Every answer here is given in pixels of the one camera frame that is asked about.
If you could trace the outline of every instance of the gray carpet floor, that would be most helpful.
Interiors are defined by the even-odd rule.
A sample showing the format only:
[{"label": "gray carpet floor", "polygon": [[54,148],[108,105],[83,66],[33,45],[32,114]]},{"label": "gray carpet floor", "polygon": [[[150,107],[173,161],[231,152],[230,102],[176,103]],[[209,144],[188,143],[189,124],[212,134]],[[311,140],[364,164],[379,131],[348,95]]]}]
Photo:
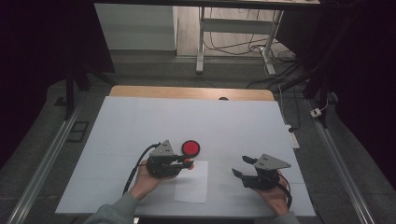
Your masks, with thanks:
[{"label": "gray carpet floor", "polygon": [[[140,55],[138,60],[133,61],[134,57],[136,56],[113,55],[117,74],[109,74],[109,76],[122,85],[237,89],[244,89],[249,82],[265,77],[262,61],[258,59],[207,58],[204,73],[197,76],[194,59]],[[285,64],[277,65],[276,71],[282,71],[285,68]],[[86,125],[87,132],[84,135],[81,133],[68,135],[68,140],[64,143],[25,223],[82,223],[85,219],[85,217],[56,215],[54,211],[73,174],[102,102],[111,90],[110,86],[97,77],[91,75],[89,77],[92,88],[76,120],[76,126]],[[266,89],[270,83],[271,80],[255,84],[251,86],[251,89]],[[316,217],[299,217],[299,220],[301,223],[318,224],[361,223],[340,177],[334,170],[334,165],[318,134],[315,122],[309,115],[309,108],[301,95],[303,88],[304,83],[282,94],[284,113],[288,123],[293,127],[299,126],[295,134],[300,148],[295,150],[295,155],[311,201],[318,213]],[[7,165],[0,171],[0,223],[7,221],[63,122],[65,107],[55,104],[60,97],[65,97],[64,81],[49,88],[48,99],[41,114]],[[279,101],[280,95],[277,94],[276,99]],[[335,104],[334,99],[330,98],[327,114],[328,129],[340,149],[347,168],[367,202],[375,223],[395,223],[395,190],[364,147],[339,120],[334,112]],[[208,220],[194,220],[192,223],[208,222]]]}]

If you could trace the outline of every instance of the red button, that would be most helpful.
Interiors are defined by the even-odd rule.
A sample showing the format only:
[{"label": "red button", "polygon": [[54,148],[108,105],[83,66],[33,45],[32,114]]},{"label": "red button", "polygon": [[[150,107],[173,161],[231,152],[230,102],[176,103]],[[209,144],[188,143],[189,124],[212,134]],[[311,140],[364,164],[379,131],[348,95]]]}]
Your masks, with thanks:
[{"label": "red button", "polygon": [[196,157],[199,154],[201,147],[199,144],[193,140],[189,140],[185,143],[183,143],[183,146],[181,146],[181,151],[183,152],[184,155],[188,155],[191,158]]}]

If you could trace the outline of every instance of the power adapter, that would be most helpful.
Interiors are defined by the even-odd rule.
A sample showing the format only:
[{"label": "power adapter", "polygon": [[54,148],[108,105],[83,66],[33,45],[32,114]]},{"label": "power adapter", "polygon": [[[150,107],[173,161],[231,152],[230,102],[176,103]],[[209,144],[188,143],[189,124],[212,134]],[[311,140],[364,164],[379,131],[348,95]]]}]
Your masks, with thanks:
[{"label": "power adapter", "polygon": [[321,112],[320,112],[320,110],[319,110],[318,108],[316,108],[316,109],[314,109],[314,110],[311,110],[311,116],[312,116],[312,117],[317,118],[317,117],[319,117],[320,115],[321,115]]}]

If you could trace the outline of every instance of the gray sleeve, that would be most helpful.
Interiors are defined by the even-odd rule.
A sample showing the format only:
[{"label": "gray sleeve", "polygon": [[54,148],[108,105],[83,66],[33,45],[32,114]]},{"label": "gray sleeve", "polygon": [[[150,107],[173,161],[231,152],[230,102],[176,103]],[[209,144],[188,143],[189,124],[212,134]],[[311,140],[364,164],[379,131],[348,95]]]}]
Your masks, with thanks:
[{"label": "gray sleeve", "polygon": [[289,212],[285,215],[276,217],[271,222],[272,224],[300,224],[297,217],[294,215],[293,212]]},{"label": "gray sleeve", "polygon": [[138,205],[139,201],[131,194],[126,193],[113,205],[102,205],[95,214],[85,220],[84,224],[134,224],[134,210]]}]

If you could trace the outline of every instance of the hand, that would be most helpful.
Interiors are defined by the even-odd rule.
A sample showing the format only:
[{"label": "hand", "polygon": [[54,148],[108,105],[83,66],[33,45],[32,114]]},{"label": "hand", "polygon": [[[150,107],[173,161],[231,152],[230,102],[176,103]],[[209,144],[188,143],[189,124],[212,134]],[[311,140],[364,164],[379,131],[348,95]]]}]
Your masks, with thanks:
[{"label": "hand", "polygon": [[140,162],[139,169],[137,170],[136,181],[134,186],[129,191],[138,201],[141,201],[146,195],[155,190],[157,186],[165,179],[175,178],[174,176],[158,179],[149,174],[146,167],[147,161]]},{"label": "hand", "polygon": [[[283,187],[287,186],[286,180],[280,176],[279,184]],[[273,189],[263,190],[254,189],[262,199],[268,204],[276,216],[280,216],[289,212],[286,194],[282,189],[275,187]]]}]

